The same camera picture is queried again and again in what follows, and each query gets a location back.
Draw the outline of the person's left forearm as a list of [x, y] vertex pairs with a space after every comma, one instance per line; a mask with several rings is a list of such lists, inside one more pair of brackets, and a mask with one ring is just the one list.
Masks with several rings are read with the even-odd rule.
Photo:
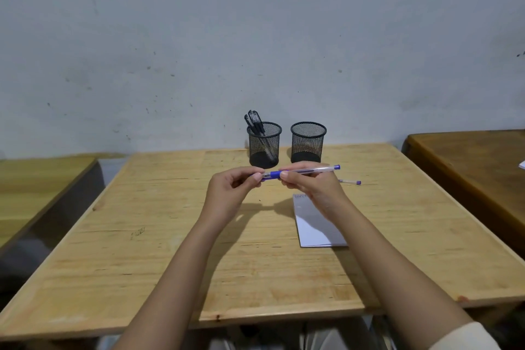
[[219, 214], [200, 215], [112, 350], [180, 349], [212, 247], [231, 220]]

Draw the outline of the person's right forearm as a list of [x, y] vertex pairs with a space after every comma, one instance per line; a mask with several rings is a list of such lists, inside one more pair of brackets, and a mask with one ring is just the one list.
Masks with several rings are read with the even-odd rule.
[[472, 318], [400, 253], [347, 198], [322, 212], [342, 233], [389, 319], [413, 350], [428, 350], [453, 332], [477, 332]]

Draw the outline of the person's left hand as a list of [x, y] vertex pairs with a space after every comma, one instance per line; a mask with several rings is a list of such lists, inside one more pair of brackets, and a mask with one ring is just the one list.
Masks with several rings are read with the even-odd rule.
[[264, 174], [262, 168], [246, 166], [214, 174], [197, 221], [200, 231], [218, 235], [237, 214], [245, 198], [237, 196], [237, 180], [248, 174]]

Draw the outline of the black mesh pen holder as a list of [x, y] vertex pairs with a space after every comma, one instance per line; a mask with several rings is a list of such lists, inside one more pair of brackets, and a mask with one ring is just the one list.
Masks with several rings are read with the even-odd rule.
[[264, 132], [248, 125], [249, 163], [270, 169], [279, 164], [279, 143], [282, 127], [277, 123], [263, 121]]
[[321, 162], [324, 137], [327, 129], [324, 125], [312, 121], [300, 121], [290, 128], [292, 147], [290, 160]]

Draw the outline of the dark wooden side table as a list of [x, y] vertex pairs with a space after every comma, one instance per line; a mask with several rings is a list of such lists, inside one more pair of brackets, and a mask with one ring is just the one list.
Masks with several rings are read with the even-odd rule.
[[411, 134], [402, 153], [525, 260], [525, 129]]

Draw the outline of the white notepad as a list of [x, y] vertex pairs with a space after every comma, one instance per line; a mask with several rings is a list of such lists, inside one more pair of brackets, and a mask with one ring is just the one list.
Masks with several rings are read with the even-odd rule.
[[301, 248], [348, 246], [335, 225], [325, 219], [306, 194], [294, 194], [292, 199]]

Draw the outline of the light wooden side table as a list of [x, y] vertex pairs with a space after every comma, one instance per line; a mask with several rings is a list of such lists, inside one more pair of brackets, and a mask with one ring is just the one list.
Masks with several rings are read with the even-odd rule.
[[0, 254], [96, 163], [91, 156], [0, 160]]

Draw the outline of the person's right hand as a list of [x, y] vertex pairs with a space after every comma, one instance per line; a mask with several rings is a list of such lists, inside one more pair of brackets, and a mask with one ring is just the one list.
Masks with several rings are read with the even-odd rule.
[[[300, 161], [280, 170], [308, 169], [326, 166], [313, 161]], [[351, 209], [351, 201], [345, 194], [333, 171], [305, 175], [304, 185], [290, 185], [281, 181], [289, 189], [297, 189], [310, 198], [319, 212], [333, 224], [338, 225]]]

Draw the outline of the white sleeve cuff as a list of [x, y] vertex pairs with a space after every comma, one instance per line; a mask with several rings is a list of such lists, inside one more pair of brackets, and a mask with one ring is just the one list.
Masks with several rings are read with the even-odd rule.
[[448, 333], [429, 350], [501, 350], [501, 348], [483, 325], [471, 322]]

